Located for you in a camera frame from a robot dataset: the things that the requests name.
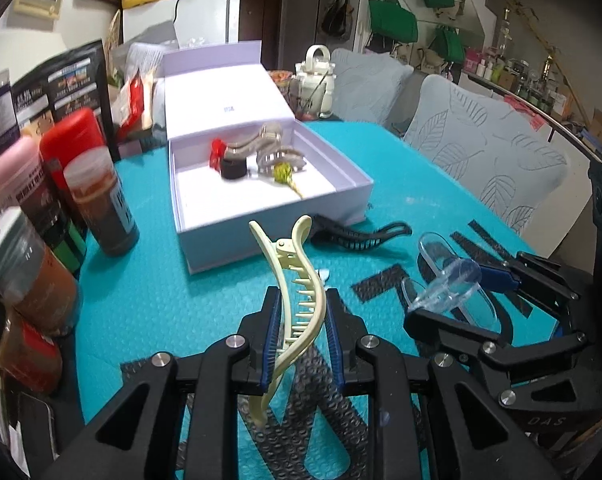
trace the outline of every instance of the metal screw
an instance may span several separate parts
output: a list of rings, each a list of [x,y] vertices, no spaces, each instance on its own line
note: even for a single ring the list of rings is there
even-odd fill
[[[505,390],[500,394],[500,401],[504,406],[511,406],[516,402],[516,393],[512,390]]]
[[[172,357],[167,352],[159,352],[158,354],[154,354],[152,356],[152,364],[157,368],[163,368],[165,365],[169,364],[172,361]]]
[[[365,348],[376,348],[380,344],[381,342],[379,341],[379,338],[377,338],[375,335],[364,335],[361,338],[361,345],[363,345]]]
[[[454,359],[450,354],[436,354],[434,356],[434,364],[436,366],[440,366],[441,368],[447,368],[452,366]]]
[[[245,338],[242,335],[234,334],[225,340],[225,344],[230,348],[241,348],[245,345]]]
[[[483,351],[486,354],[494,354],[497,351],[497,346],[492,341],[486,341],[483,343]]]

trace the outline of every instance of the box lid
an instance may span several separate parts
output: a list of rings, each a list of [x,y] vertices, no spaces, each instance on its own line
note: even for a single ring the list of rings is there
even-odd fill
[[[260,64],[260,47],[260,41],[243,41],[163,57],[168,140],[241,124],[294,121]]]

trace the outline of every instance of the red hair clip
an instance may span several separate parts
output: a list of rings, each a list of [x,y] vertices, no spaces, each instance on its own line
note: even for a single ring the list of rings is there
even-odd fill
[[[221,160],[225,156],[227,145],[221,139],[212,141],[212,153],[210,154],[210,168],[221,171]]]

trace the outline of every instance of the black handbag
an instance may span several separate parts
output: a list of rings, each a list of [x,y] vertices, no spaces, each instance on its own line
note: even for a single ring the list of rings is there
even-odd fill
[[[325,13],[321,30],[331,38],[343,38],[351,32],[352,12],[350,0],[334,0]]]

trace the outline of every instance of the red bottle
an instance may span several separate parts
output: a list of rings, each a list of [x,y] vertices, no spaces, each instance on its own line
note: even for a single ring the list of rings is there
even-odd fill
[[[67,187],[63,170],[81,153],[105,145],[97,119],[90,108],[82,108],[68,115],[41,138],[38,147],[41,157],[63,201],[71,209],[72,219],[80,219],[81,215]]]

